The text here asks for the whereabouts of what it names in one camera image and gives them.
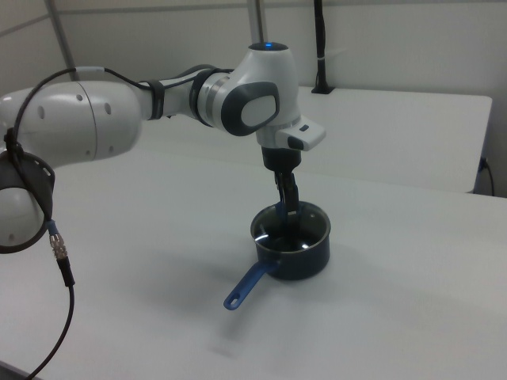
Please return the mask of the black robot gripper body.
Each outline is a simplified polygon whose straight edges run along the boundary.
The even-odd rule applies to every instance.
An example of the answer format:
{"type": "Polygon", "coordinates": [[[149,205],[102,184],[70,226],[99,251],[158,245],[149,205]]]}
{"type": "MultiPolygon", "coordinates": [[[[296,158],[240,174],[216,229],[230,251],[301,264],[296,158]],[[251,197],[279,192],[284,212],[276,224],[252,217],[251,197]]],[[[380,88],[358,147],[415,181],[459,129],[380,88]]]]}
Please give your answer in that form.
{"type": "Polygon", "coordinates": [[[262,147],[262,159],[271,171],[293,171],[301,163],[301,151],[262,147]]]}

